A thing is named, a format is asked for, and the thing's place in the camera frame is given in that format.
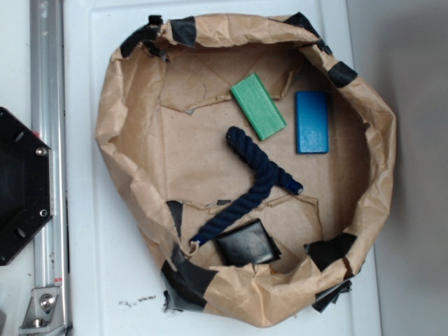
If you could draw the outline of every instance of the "brown paper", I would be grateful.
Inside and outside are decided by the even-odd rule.
[[[359,272],[389,214],[396,119],[362,78],[335,88],[326,74],[338,61],[303,28],[250,15],[195,20],[195,48],[175,42],[170,23],[162,25],[155,44],[168,62],[142,44],[128,58],[114,52],[97,142],[157,264],[171,263],[173,247],[180,246],[190,262],[218,271],[204,295],[205,312],[271,326]],[[288,123],[263,142],[230,94],[253,72]],[[295,153],[298,90],[328,93],[328,154]],[[190,238],[226,207],[210,204],[235,200],[253,183],[253,171],[226,144],[230,126],[242,128],[304,185],[299,197],[274,186],[268,199],[229,228],[260,218],[283,253],[271,265],[224,266],[213,242],[189,254]],[[183,203],[181,237],[167,206],[171,200]],[[303,246],[341,232],[357,236],[346,260],[319,271]]]

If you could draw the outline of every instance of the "blue wooden block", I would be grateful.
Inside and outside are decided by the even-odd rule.
[[[328,153],[327,97],[323,91],[295,94],[298,154]]]

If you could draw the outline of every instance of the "green block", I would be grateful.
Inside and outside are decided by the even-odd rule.
[[[256,73],[230,89],[260,140],[285,128],[286,121]]]

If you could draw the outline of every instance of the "blue rope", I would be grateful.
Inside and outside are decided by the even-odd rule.
[[[203,245],[215,239],[222,231],[258,207],[266,199],[274,184],[285,188],[288,192],[298,195],[303,186],[286,173],[284,169],[270,161],[266,153],[258,147],[242,129],[231,127],[227,131],[227,144],[233,147],[247,164],[255,170],[255,184],[246,194],[240,196],[222,212],[208,220],[199,229],[191,241]]]

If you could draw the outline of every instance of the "black wallet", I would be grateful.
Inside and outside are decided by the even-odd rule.
[[[281,255],[259,219],[221,234],[215,243],[227,265],[266,264]]]

